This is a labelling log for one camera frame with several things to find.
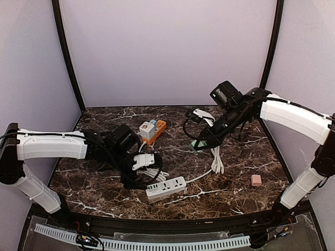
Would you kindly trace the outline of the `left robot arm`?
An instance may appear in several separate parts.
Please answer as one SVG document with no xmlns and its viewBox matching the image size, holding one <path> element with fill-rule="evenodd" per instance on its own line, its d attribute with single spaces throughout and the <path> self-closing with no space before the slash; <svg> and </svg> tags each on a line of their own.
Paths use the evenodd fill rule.
<svg viewBox="0 0 335 251">
<path fill-rule="evenodd" d="M 73 158 L 98 160 L 117 168 L 122 179 L 136 187 L 136 171 L 155 163 L 153 154 L 130 153 L 140 144 L 137 135 L 126 125 L 115 131 L 35 132 L 19 129 L 11 123 L 1 136 L 1 184 L 18 188 L 30 200 L 50 214 L 66 208 L 66 202 L 25 165 L 33 158 Z"/>
</svg>

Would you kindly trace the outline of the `blue plug adapter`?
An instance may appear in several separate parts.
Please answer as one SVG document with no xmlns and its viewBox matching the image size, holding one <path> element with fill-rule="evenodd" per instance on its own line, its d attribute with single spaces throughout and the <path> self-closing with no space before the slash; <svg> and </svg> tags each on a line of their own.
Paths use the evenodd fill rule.
<svg viewBox="0 0 335 251">
<path fill-rule="evenodd" d="M 152 119 L 149 121 L 150 124 L 154 125 L 154 127 L 156 128 L 157 127 L 157 121 Z"/>
</svg>

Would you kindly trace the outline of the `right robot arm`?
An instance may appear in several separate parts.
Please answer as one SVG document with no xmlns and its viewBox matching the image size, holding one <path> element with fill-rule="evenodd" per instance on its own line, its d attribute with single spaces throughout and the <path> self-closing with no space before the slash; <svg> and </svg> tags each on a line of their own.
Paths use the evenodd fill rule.
<svg viewBox="0 0 335 251">
<path fill-rule="evenodd" d="M 275 210 L 291 210 L 320 183 L 334 175 L 334 117 L 322 114 L 297 103 L 285 100 L 262 88 L 241 94 L 229 83 L 222 83 L 211 94 L 217 105 L 225 110 L 218 119 L 196 109 L 194 119 L 208 125 L 195 138 L 194 149 L 213 149 L 240 124 L 260 118 L 275 122 L 314 140 L 319 147 L 315 158 L 302 174 L 283 191 Z"/>
</svg>

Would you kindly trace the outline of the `orange power strip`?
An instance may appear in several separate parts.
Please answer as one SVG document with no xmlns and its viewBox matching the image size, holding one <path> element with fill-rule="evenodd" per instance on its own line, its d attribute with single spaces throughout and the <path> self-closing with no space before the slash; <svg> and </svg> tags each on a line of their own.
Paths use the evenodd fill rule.
<svg viewBox="0 0 335 251">
<path fill-rule="evenodd" d="M 157 127 L 155 128 L 154 136 L 149 140 L 142 137 L 142 141 L 146 142 L 147 145 L 152 145 L 157 140 L 157 138 L 164 132 L 166 127 L 167 127 L 167 124 L 165 121 L 157 120 Z"/>
</svg>

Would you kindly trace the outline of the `pink plug adapter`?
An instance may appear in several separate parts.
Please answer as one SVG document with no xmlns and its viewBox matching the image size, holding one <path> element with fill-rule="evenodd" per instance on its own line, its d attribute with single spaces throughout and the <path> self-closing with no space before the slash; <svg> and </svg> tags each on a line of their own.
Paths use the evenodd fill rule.
<svg viewBox="0 0 335 251">
<path fill-rule="evenodd" d="M 251 176 L 251 185 L 253 187 L 259 187 L 262 185 L 262 177 L 261 175 L 252 175 Z"/>
</svg>

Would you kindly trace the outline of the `white power strip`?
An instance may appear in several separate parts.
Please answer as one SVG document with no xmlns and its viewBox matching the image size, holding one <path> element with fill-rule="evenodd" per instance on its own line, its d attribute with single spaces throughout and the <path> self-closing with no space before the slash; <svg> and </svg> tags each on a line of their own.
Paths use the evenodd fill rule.
<svg viewBox="0 0 335 251">
<path fill-rule="evenodd" d="M 186 189 L 187 183 L 183 176 L 172 178 L 147 186 L 146 195 L 149 200 L 161 198 Z"/>
</svg>

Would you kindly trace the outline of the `green plug adapter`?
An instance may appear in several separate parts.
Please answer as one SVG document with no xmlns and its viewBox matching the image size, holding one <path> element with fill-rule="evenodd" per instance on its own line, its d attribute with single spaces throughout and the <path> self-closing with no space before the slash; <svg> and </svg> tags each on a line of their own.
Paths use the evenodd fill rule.
<svg viewBox="0 0 335 251">
<path fill-rule="evenodd" d="M 189 144 L 191 150 L 198 154 L 200 152 L 203 152 L 204 150 L 207 149 L 207 144 L 205 141 L 199 141 L 197 142 L 196 140 L 193 140 L 190 144 Z"/>
</svg>

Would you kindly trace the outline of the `white cube socket adapter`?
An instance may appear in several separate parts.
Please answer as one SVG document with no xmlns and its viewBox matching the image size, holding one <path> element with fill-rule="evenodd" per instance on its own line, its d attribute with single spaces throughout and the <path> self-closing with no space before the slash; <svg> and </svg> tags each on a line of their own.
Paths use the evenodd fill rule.
<svg viewBox="0 0 335 251">
<path fill-rule="evenodd" d="M 149 140 L 151 139 L 155 134 L 155 125 L 145 121 L 140 127 L 139 127 L 140 136 Z"/>
</svg>

